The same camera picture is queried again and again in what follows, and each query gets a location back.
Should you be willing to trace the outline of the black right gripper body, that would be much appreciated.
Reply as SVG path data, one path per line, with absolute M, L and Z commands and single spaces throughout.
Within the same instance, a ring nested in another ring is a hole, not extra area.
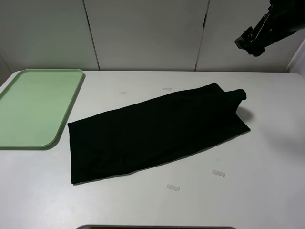
M 258 57 L 265 52 L 265 48 L 270 45 L 270 34 L 272 32 L 271 11 L 272 7 L 269 7 L 268 13 L 260 19 L 254 28 L 249 27 L 234 41 L 239 49 L 247 51 L 249 55 L 254 57 Z

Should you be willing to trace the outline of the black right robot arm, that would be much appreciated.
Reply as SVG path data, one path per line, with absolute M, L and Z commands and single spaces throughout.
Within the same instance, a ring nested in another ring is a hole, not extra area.
M 271 0 L 268 13 L 255 27 L 249 27 L 234 43 L 258 57 L 265 48 L 305 28 L 304 0 Z

